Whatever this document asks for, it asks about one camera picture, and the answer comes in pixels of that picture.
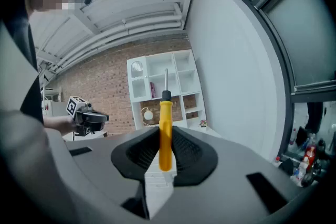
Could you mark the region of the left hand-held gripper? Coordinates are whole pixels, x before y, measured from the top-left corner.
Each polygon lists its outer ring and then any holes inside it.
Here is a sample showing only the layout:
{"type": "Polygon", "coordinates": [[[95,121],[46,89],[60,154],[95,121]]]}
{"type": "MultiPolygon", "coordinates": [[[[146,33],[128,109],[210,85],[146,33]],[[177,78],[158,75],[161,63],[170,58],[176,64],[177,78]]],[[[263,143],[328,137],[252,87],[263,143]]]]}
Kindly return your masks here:
{"type": "Polygon", "coordinates": [[[94,110],[92,104],[81,97],[71,96],[69,98],[67,112],[76,124],[77,136],[102,131],[105,122],[109,121],[107,114],[94,110]]]}

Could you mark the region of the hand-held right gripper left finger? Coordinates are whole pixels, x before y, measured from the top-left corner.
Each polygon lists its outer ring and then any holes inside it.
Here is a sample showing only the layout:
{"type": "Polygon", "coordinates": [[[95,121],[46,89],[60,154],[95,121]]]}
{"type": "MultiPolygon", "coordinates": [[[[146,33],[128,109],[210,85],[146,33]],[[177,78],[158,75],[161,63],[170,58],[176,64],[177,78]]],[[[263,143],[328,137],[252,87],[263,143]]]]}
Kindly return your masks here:
{"type": "Polygon", "coordinates": [[[159,149],[158,127],[126,135],[66,142],[84,176],[118,206],[149,219],[145,173],[159,149]]]}

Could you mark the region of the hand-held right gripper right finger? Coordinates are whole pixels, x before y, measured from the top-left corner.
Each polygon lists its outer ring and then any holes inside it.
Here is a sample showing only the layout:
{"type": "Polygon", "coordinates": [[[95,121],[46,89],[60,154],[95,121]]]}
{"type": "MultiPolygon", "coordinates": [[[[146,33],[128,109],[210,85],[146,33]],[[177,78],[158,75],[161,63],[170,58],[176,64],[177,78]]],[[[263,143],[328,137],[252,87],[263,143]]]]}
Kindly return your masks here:
{"type": "Polygon", "coordinates": [[[173,193],[151,224],[295,224],[307,214],[312,188],[243,145],[174,127],[172,148],[173,193]]]}

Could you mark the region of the yellow handled screwdriver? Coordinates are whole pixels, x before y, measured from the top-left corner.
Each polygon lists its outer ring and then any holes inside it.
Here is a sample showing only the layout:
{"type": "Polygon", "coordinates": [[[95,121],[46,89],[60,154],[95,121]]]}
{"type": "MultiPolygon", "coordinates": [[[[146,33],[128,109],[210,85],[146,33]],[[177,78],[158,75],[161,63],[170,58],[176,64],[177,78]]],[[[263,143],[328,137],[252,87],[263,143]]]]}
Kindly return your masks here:
{"type": "Polygon", "coordinates": [[[160,102],[160,147],[159,147],[159,167],[167,172],[172,169],[172,96],[168,90],[168,69],[165,70],[165,87],[162,91],[160,102]]]}

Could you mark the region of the person's left forearm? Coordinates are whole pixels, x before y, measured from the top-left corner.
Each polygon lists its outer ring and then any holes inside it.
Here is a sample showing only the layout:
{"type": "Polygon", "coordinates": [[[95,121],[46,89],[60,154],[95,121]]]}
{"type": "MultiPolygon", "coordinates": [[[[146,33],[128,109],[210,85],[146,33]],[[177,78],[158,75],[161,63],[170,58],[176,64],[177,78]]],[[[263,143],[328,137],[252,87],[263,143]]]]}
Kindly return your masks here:
{"type": "Polygon", "coordinates": [[[44,126],[57,130],[62,136],[75,132],[77,127],[71,116],[43,116],[44,126]]]}

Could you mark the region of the white shelf unit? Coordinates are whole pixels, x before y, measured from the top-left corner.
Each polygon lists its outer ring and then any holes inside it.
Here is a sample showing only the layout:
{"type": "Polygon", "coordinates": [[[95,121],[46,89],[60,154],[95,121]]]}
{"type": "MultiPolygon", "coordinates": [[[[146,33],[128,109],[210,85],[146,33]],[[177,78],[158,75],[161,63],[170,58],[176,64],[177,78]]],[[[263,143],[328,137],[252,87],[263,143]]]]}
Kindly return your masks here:
{"type": "Polygon", "coordinates": [[[173,124],[180,127],[206,131],[200,127],[200,120],[206,120],[205,105],[194,56],[191,50],[165,52],[142,56],[127,61],[130,102],[135,128],[144,127],[141,109],[149,107],[154,117],[152,124],[158,122],[159,102],[165,87],[165,70],[168,69],[168,90],[171,92],[174,114],[181,115],[173,124]],[[150,82],[156,90],[156,98],[151,97],[150,82]]]}

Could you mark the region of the group of drink bottles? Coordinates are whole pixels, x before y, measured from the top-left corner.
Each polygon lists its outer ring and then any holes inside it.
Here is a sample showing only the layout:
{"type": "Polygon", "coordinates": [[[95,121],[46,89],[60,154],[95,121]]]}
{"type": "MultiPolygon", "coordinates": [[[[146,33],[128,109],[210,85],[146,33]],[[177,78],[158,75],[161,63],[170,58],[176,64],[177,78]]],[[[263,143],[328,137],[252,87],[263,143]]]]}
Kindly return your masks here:
{"type": "Polygon", "coordinates": [[[298,187],[309,187],[325,175],[331,156],[326,153],[324,139],[300,127],[293,129],[287,151],[277,156],[273,165],[285,172],[298,187]]]}

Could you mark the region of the dark framed glass window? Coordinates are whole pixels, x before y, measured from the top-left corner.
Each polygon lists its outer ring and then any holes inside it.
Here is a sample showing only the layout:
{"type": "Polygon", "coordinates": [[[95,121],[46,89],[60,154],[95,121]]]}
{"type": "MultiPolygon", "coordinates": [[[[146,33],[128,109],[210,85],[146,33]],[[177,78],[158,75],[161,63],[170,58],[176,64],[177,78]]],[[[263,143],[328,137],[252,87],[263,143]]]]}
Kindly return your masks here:
{"type": "Polygon", "coordinates": [[[293,102],[336,101],[333,0],[243,0],[271,32],[293,102]]]}

